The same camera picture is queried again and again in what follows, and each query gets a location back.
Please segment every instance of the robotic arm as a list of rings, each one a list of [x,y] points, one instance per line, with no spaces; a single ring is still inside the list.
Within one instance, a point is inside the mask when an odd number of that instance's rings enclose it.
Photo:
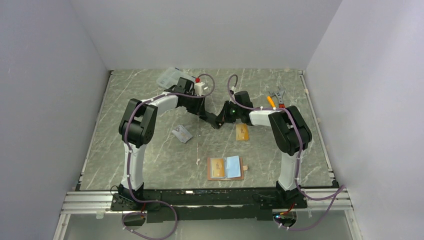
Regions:
[[[241,119],[243,123],[250,126],[267,126],[271,127],[275,142],[281,150],[281,172],[278,178],[279,186],[290,191],[296,188],[295,169],[296,169],[296,153],[302,148],[308,147],[308,143],[312,140],[312,134],[306,125],[302,115],[295,106],[289,106],[286,109],[292,115],[296,127],[302,138],[303,145],[299,146],[299,140],[296,136],[291,122],[284,111],[276,110],[249,110],[236,105],[232,101],[225,101],[224,106],[218,116],[205,111],[205,98],[190,98],[186,95],[198,94],[200,86],[199,82],[194,82],[180,78],[176,86],[165,90],[162,94],[176,93],[179,95],[166,95],[159,99],[153,100],[148,104],[141,106],[136,112],[136,117],[141,117],[141,121],[133,120],[129,126],[127,140],[131,146],[131,152],[126,143],[125,148],[125,169],[122,182],[118,187],[118,194],[121,198],[132,202],[127,182],[127,163],[130,161],[131,187],[134,196],[137,199],[143,199],[143,162],[146,146],[153,137],[155,130],[156,117],[159,114],[175,109],[177,107],[185,107],[189,113],[198,115],[200,119],[210,123],[213,128],[219,129],[224,123],[234,123],[237,119]],[[240,91],[234,94],[235,100],[246,107],[253,107],[247,91]],[[145,100],[131,99],[128,102],[125,113],[119,125],[119,134],[122,140],[125,138],[125,130],[131,114],[136,107]]]

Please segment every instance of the light blue card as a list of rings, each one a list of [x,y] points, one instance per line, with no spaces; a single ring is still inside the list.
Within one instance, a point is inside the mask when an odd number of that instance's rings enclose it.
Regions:
[[[226,177],[228,179],[242,176],[239,156],[229,156],[225,161]]]

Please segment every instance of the wall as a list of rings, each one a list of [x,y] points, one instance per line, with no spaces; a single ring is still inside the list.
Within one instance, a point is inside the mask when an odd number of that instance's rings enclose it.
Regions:
[[[422,239],[424,2],[344,0],[306,70],[364,239]]]
[[[0,238],[48,240],[108,71],[67,0],[2,0],[0,19]]]
[[[305,69],[342,0],[71,0],[109,69]]]

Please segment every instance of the marble tabletop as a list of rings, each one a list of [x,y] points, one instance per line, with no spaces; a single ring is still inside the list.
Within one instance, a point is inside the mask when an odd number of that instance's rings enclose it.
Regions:
[[[88,160],[83,173],[81,190],[108,190],[119,185],[124,172],[124,145],[118,126],[130,99],[148,99],[163,89],[156,79],[165,69],[115,70],[103,102]],[[286,106],[295,105],[312,132],[312,142],[304,152],[301,184],[305,187],[331,186],[328,166],[319,140],[303,83],[296,69],[183,69],[192,76],[211,74],[215,91],[206,99],[206,111],[219,114],[229,99],[227,80],[237,74],[236,92],[245,90],[254,107],[266,106],[268,90],[283,86]],[[202,77],[209,86],[212,82]],[[193,138],[181,143],[172,133],[183,125]],[[248,141],[236,141],[235,124],[225,123],[212,128],[184,107],[157,116],[154,136],[144,156],[145,189],[240,188],[273,187],[280,175],[281,152],[270,127],[249,126]],[[207,158],[240,156],[248,165],[244,180],[207,180]]]

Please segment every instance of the orange-handled tool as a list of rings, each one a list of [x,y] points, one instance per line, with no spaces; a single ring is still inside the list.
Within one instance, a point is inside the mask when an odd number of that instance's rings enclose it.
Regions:
[[[268,99],[268,103],[269,105],[271,105],[271,107],[275,108],[276,105],[274,104],[273,99],[270,96],[267,96],[266,99]]]

